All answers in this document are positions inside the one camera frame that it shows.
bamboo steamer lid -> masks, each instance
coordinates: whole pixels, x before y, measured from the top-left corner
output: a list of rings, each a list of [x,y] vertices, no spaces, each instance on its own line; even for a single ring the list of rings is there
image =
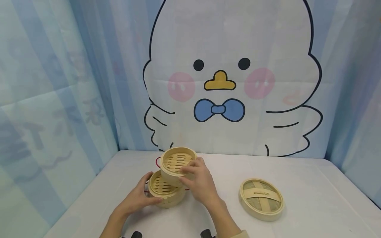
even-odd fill
[[[196,158],[196,152],[187,147],[174,147],[164,152],[160,158],[160,170],[165,181],[172,186],[181,187],[179,177],[192,179],[191,174],[181,173],[179,169]]]
[[[163,201],[157,204],[161,208],[171,208],[180,203],[185,195],[184,187],[174,187],[169,185],[162,177],[160,170],[156,171],[148,183],[150,197],[163,198]]]
[[[282,194],[262,179],[247,179],[241,184],[239,200],[251,216],[271,222],[279,219],[284,208]]]

sleeve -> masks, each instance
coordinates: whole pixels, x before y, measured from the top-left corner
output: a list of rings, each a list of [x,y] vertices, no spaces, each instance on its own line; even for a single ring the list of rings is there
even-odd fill
[[[249,238],[249,235],[245,230],[243,230],[241,234],[235,235],[232,238]]]

black eye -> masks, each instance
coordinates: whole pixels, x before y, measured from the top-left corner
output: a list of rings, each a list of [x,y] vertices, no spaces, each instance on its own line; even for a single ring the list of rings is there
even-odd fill
[[[204,68],[204,62],[203,62],[201,59],[196,60],[196,61],[193,63],[193,68],[194,68],[196,71],[201,71],[201,70]]]
[[[250,67],[250,60],[248,58],[242,58],[238,62],[238,67],[242,70],[246,70]]]

pink cheek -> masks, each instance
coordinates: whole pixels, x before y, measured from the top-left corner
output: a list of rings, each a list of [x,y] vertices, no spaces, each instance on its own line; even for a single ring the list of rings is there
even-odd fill
[[[249,98],[265,98],[275,85],[275,76],[267,68],[254,70],[245,80],[245,93]]]
[[[183,72],[172,74],[168,81],[168,93],[178,102],[186,102],[191,99],[196,90],[196,85],[192,77]]]

blue bow tie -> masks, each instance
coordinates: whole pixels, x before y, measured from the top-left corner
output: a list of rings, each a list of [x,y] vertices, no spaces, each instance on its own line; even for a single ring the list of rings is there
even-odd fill
[[[221,106],[209,99],[201,99],[194,106],[194,117],[199,122],[205,122],[215,114],[221,114],[226,120],[238,122],[245,116],[245,106],[233,98],[226,100]]]

